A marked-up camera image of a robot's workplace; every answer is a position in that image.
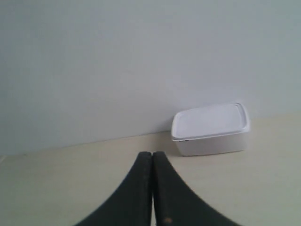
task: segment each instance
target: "beige table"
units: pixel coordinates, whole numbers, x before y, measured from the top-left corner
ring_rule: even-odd
[[[200,197],[242,225],[301,224],[301,115],[254,120],[252,129],[250,150],[212,156],[180,157],[169,133],[0,156],[0,225],[77,223],[140,151],[166,151]]]

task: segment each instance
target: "white lid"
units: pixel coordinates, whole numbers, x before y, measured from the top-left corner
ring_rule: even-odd
[[[244,132],[249,119],[240,103],[214,105],[179,112],[174,117],[173,140],[192,140]]]

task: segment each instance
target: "plastic container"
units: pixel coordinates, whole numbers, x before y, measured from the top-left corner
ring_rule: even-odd
[[[249,132],[246,108],[231,103],[179,112],[171,134],[182,155],[207,155],[245,150]]]

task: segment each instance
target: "white wall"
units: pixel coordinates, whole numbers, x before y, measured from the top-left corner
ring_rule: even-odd
[[[301,110],[299,0],[3,0],[0,154]]]

